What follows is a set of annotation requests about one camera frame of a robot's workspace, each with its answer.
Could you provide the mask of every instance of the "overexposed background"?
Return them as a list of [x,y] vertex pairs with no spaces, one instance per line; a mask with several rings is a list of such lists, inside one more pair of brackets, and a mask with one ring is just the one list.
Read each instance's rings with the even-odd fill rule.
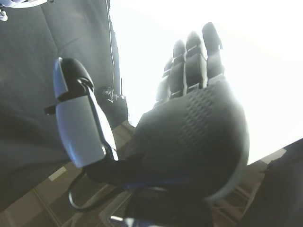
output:
[[252,163],[303,137],[299,1],[111,0],[123,93],[136,126],[155,103],[174,42],[212,21],[225,75],[244,105]]

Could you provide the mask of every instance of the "bright white light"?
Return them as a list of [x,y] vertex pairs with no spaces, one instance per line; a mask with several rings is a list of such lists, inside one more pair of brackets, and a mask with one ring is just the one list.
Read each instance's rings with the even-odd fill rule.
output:
[[111,0],[131,123],[153,107],[174,42],[212,21],[226,76],[246,111],[249,163],[302,138],[300,9],[289,1]]

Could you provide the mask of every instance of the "dotted grip texture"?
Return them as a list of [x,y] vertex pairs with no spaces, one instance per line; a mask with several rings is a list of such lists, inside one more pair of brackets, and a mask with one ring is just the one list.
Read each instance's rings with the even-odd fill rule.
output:
[[226,79],[155,106],[126,148],[143,154],[133,182],[176,186],[203,198],[220,191],[247,164],[249,134],[243,107]]

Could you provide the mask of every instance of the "wire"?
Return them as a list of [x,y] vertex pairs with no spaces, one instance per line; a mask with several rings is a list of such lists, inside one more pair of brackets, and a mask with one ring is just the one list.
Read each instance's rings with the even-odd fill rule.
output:
[[122,187],[117,187],[114,190],[112,190],[111,192],[109,192],[108,194],[106,194],[104,197],[102,197],[100,200],[98,200],[97,202],[93,203],[92,205],[86,206],[86,207],[79,207],[78,205],[76,205],[72,199],[72,189],[75,187],[75,185],[79,182],[79,180],[81,180],[85,175],[85,171],[82,170],[81,173],[75,178],[73,179],[73,181],[71,182],[67,192],[68,192],[68,198],[70,201],[71,206],[76,209],[77,211],[80,212],[86,212],[86,211],[91,211],[99,206],[101,206],[102,204],[104,204],[105,202],[107,202],[108,200],[110,200],[111,198],[114,198],[115,196],[117,196],[118,194],[124,192],[124,188]]
[[107,8],[107,19],[108,19],[108,29],[109,29],[109,42],[110,42],[110,54],[112,57],[112,63],[113,63],[113,82],[112,82],[112,94],[114,93],[114,78],[115,78],[115,63],[114,63],[114,57],[113,57],[113,46],[112,46],[112,32],[110,30],[110,19],[109,19],[109,8],[107,0],[106,2],[106,8]]

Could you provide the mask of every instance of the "textured palm pad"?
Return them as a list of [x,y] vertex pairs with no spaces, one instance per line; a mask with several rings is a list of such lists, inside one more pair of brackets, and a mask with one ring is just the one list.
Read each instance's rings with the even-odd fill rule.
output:
[[144,154],[134,183],[178,184],[203,197],[220,190],[248,152],[244,110],[225,79],[145,113],[126,148],[127,156]]

